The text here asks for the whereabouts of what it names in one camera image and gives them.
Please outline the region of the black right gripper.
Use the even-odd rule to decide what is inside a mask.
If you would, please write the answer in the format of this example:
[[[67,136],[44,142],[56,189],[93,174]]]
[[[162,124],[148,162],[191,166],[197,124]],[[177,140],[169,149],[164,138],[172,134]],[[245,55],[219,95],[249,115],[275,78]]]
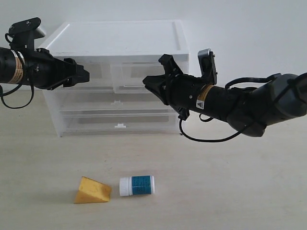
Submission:
[[[171,106],[178,113],[179,119],[186,120],[206,81],[203,78],[184,74],[172,55],[163,54],[158,62],[163,66],[165,73],[146,76],[143,84],[164,105]]]

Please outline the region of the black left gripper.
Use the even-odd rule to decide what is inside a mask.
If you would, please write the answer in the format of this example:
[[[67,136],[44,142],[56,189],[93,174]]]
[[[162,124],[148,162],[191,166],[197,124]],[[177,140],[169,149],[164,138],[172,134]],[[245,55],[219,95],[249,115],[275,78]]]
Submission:
[[[62,84],[67,88],[90,81],[90,73],[87,71],[65,80],[64,67],[67,72],[82,72],[84,66],[77,64],[72,58],[64,58],[63,66],[63,61],[54,58],[47,49],[27,50],[23,52],[23,57],[26,71],[23,85],[30,85],[32,82],[39,89],[52,90]]]

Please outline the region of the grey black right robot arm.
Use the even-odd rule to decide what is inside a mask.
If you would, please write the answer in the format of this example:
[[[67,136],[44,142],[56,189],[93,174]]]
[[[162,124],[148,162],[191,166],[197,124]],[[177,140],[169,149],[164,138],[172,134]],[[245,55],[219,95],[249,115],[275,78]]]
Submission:
[[[180,121],[190,111],[226,122],[237,134],[261,137],[265,128],[307,113],[306,74],[273,74],[266,78],[243,77],[217,85],[214,53],[198,53],[201,76],[185,74],[171,55],[164,54],[159,63],[163,75],[147,76],[145,88],[165,105],[171,106]]]

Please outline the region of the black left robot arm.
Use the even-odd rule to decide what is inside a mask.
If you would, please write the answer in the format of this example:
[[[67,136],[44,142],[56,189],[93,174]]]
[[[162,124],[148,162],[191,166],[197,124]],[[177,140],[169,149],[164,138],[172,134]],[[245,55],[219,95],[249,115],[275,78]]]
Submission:
[[[31,84],[39,89],[53,90],[90,81],[90,73],[74,59],[53,57],[48,50],[0,49],[0,82],[15,85]]]

